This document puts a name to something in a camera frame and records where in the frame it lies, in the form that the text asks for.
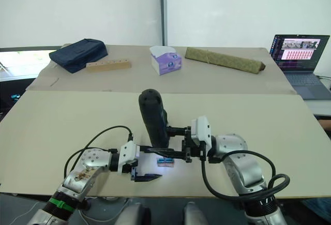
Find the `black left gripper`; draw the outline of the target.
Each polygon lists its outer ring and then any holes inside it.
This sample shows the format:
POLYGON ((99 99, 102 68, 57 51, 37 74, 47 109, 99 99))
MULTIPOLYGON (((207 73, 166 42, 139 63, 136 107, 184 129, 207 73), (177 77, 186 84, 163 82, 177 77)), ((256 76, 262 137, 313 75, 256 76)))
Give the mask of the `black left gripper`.
MULTIPOLYGON (((146 146, 146 145, 140 145, 141 152, 149 152, 150 149, 153 149, 153 147, 146 146)), ((137 172, 138 164, 139 164, 138 160, 133 160, 133 162, 125 163, 122 167, 122 173, 130 174, 131 180, 135 181, 135 182, 149 182, 149 181, 153 181, 155 179, 162 177, 162 175, 160 175, 160 174, 138 175, 138 172, 137 172)))

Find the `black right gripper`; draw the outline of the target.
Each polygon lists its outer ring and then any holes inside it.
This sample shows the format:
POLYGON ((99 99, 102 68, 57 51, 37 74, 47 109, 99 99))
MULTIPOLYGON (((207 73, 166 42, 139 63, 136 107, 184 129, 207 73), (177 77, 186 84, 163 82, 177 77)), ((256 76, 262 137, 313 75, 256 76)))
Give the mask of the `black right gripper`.
POLYGON ((172 148, 150 148, 149 152, 155 153, 165 158, 184 158, 186 163, 192 163, 192 158, 197 157, 201 161, 206 160, 206 142, 195 142, 192 138, 191 127, 167 127, 169 137, 184 136, 182 140, 182 152, 172 148))

